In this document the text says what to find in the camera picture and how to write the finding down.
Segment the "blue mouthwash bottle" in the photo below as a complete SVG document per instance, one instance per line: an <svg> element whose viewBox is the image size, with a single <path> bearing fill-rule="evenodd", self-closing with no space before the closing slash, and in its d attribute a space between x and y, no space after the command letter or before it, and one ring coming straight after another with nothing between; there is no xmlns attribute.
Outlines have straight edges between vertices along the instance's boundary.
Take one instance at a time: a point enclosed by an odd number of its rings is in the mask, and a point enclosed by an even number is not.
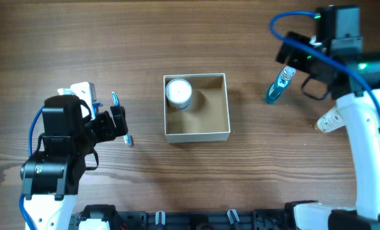
<svg viewBox="0 0 380 230"><path fill-rule="evenodd" d="M273 104L282 94L282 92L291 83L292 78L296 74L296 69L290 66L285 66L284 69L278 74L273 84L269 87L265 101L268 104Z"/></svg>

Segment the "white round jar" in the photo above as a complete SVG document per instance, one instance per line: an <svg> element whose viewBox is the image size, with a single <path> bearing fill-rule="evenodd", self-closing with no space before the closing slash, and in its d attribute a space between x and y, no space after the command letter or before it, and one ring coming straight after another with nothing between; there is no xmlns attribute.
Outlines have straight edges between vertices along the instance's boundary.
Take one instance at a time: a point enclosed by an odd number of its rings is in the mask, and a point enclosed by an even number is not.
<svg viewBox="0 0 380 230"><path fill-rule="evenodd" d="M192 86L185 79L173 79L165 87L165 96L169 107L176 110L185 110L190 106Z"/></svg>

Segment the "white leaf-print cream tube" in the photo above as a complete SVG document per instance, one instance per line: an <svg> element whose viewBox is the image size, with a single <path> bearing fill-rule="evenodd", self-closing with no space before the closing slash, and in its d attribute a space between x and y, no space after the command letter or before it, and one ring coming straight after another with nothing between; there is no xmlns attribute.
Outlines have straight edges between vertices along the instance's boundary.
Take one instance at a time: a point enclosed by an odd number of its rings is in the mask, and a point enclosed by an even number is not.
<svg viewBox="0 0 380 230"><path fill-rule="evenodd" d="M335 105L317 120L315 129L322 133L330 133L344 126L343 117Z"/></svg>

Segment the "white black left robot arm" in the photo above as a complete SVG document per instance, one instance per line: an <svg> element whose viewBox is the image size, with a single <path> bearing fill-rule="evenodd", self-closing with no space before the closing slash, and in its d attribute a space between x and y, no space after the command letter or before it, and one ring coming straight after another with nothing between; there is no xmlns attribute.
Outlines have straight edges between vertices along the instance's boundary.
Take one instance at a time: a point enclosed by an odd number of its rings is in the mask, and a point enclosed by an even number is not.
<svg viewBox="0 0 380 230"><path fill-rule="evenodd" d="M20 212L26 229L68 229L82 175L96 166L86 165L86 155L95 158L95 146L128 133L125 108L115 100L110 111L94 114L75 95L53 96L38 115L44 132L36 150L22 165Z"/></svg>

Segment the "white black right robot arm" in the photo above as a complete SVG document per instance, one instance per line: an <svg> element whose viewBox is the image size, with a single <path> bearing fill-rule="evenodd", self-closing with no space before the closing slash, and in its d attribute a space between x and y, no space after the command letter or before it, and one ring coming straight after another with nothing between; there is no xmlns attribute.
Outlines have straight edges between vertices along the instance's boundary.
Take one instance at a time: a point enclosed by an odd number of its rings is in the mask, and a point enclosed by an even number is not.
<svg viewBox="0 0 380 230"><path fill-rule="evenodd" d="M285 221L291 229L380 229L380 52L363 51L355 5L327 6L305 16L315 20L315 40L294 32L279 35L277 61L326 84L347 130L357 195L352 208L287 203Z"/></svg>

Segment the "white cardboard box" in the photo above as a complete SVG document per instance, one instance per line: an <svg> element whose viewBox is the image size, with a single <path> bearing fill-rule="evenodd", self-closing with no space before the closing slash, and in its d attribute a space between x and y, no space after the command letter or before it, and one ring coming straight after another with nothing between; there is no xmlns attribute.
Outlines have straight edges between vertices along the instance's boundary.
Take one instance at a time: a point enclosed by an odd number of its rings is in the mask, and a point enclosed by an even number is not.
<svg viewBox="0 0 380 230"><path fill-rule="evenodd" d="M169 107L165 87L173 79L192 86L190 106ZM164 132L168 143L226 141L230 132L227 84L224 73L165 75L163 77Z"/></svg>

